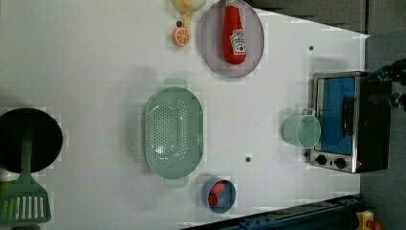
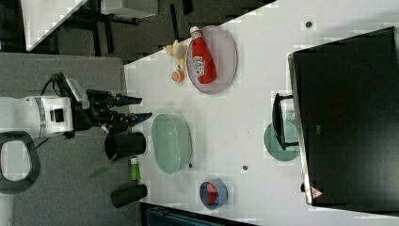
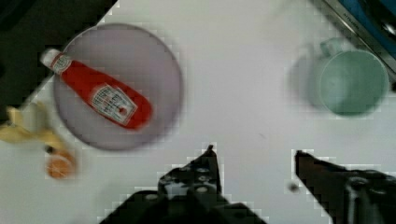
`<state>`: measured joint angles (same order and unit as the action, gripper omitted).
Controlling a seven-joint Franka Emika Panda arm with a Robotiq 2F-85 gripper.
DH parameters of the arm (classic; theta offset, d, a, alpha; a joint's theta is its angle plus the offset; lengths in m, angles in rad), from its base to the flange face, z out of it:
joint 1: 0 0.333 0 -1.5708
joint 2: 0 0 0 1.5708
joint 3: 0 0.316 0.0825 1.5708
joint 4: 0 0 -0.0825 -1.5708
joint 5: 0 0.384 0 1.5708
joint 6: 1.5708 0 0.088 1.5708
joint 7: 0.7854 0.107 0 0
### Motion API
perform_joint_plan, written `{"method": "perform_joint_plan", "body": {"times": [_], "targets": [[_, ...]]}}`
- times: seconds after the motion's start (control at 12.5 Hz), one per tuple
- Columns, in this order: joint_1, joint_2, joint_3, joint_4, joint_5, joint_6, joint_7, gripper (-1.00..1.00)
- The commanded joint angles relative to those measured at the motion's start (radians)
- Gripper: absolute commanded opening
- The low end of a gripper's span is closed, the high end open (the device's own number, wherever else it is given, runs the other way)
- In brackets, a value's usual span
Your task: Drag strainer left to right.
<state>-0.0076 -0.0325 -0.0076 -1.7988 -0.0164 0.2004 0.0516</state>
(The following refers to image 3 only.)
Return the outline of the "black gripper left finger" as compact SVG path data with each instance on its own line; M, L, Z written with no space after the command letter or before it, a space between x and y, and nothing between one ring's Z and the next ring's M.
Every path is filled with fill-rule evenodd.
M155 190L129 196L99 224L267 224L242 203L222 196L212 146L163 175Z

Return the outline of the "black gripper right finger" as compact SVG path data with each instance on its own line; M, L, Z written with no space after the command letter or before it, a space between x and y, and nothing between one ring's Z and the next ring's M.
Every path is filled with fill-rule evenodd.
M396 224L395 177L348 170L301 150L295 174L332 218L332 224Z

